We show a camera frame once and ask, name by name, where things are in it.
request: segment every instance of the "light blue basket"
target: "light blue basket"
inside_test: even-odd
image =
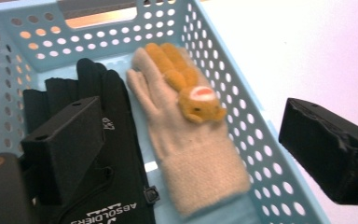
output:
[[[246,195],[182,219],[155,169],[147,175],[160,191],[157,223],[328,223],[200,3],[151,2],[144,6],[139,0],[133,20],[80,29],[68,27],[52,0],[0,4],[0,152],[22,153],[24,89],[43,90],[50,77],[76,78],[75,64],[83,57],[115,69],[125,80],[137,48],[171,42],[187,48],[227,108],[229,136],[253,186]],[[130,98],[145,163],[153,162],[145,114],[131,92]]]

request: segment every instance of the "glove cuff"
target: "glove cuff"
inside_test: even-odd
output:
[[[250,188],[249,176],[229,139],[179,151],[161,166],[172,200],[185,217]]]

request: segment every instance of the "glove logo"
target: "glove logo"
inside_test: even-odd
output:
[[[113,122],[108,118],[103,118],[103,128],[107,130],[114,130],[115,126],[113,125]]]
[[[71,224],[113,224],[117,221],[116,215],[130,212],[136,208],[136,203],[121,205],[116,203],[103,209],[87,213],[87,218],[71,222]]]

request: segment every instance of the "stuffed animal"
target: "stuffed animal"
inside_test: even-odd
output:
[[[175,45],[150,43],[145,50],[167,83],[178,91],[178,104],[186,119],[202,123],[218,121],[226,115],[214,91],[198,85],[199,71],[186,62]]]

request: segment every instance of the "white table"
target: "white table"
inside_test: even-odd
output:
[[[358,1],[210,0],[215,28],[277,131],[286,99],[321,105],[358,125]],[[331,223],[358,223],[300,167]]]

